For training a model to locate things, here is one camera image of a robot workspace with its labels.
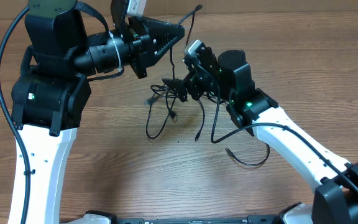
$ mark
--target white robotic arm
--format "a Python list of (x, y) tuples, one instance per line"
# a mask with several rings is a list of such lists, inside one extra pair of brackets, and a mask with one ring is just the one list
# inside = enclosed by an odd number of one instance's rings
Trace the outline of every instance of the white robotic arm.
[[(300, 133), (322, 154), (325, 155), (339, 170), (345, 171), (348, 163), (325, 147), (320, 145), (311, 136), (299, 128), (284, 112), (282, 108), (270, 108), (259, 114), (259, 119), (254, 123), (278, 123), (287, 125)], [(27, 223), (59, 223), (60, 199), (62, 196), (63, 178), (70, 149), (76, 139), (77, 129), (64, 130), (59, 137), (51, 137), (49, 129), (31, 125), (25, 125), (20, 131), (21, 137), (29, 154), (31, 168), (35, 171), (31, 176), (31, 192), (29, 214)], [(317, 155), (310, 150), (300, 139), (292, 133), (280, 128), (270, 126), (254, 127), (255, 136), (266, 142), (278, 151), (309, 183), (312, 191), (321, 185), (321, 179), (334, 178), (337, 174)], [(17, 146), (16, 176), (12, 197), (11, 212), (8, 224), (20, 223), (22, 205), (24, 201), (25, 175), (21, 150)], [(296, 215), (296, 222), (300, 217), (304, 222), (311, 223), (311, 206), (302, 205), (291, 212)], [(293, 215), (287, 217), (288, 224)], [(110, 224), (110, 220), (101, 215), (87, 214), (73, 224)]]
[[(348, 160), (339, 157), (333, 152), (326, 149), (310, 135), (304, 132), (297, 126), (284, 112), (281, 107), (270, 108), (261, 114), (259, 119), (253, 123), (277, 123), (288, 126), (292, 130), (301, 134), (308, 142), (310, 142), (324, 157), (331, 161), (331, 163), (344, 172), (347, 167), (345, 164)], [(327, 177), (333, 179), (337, 176), (335, 171), (328, 167), (301, 139), (294, 134), (283, 130), (281, 128), (271, 126), (254, 127), (255, 136), (273, 147), (286, 159), (304, 180), (309, 184), (313, 193), (314, 190), (321, 185), (321, 179)]]

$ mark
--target wood grain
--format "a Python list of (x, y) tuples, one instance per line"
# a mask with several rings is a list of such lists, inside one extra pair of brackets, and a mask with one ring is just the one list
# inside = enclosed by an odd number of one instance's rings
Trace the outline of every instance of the wood grain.
[[(102, 15), (110, 16), (111, 0), (83, 0)], [(0, 19), (13, 19), (28, 0), (0, 0)], [(200, 13), (355, 11), (358, 0), (148, 0), (146, 16), (187, 14), (197, 4)]]
[[(0, 41), (9, 24), (0, 21)], [(103, 29), (89, 18), (85, 25), (89, 34)], [(258, 87), (328, 149), (358, 161), (358, 12), (203, 15), (197, 16), (192, 39), (201, 39), (216, 55), (245, 50)], [(20, 23), (1, 69), (9, 108), (10, 92), (29, 44)], [(187, 74), (180, 63), (183, 48), (183, 41), (174, 48), (178, 77)], [(143, 80), (127, 68), (118, 79), (91, 84), (93, 93), (68, 160), (62, 220), (78, 218), (89, 209), (119, 217), (201, 218), (277, 213), (295, 202), (312, 203), (305, 181), (276, 152), (258, 169), (239, 166), (224, 152), (229, 147), (247, 162), (259, 161), (265, 146), (258, 140), (241, 133), (211, 144), (214, 105), (206, 100), (206, 125), (198, 142), (194, 137), (202, 114), (194, 101), (177, 103), (178, 122), (169, 121), (157, 140), (147, 139), (144, 101), (151, 96), (149, 86), (169, 77), (170, 70), (164, 57)], [(217, 136), (235, 128), (222, 111)], [(159, 130), (165, 116), (164, 104), (157, 103), (151, 133)], [(0, 109), (0, 223), (6, 223), (9, 215), (14, 147)]]

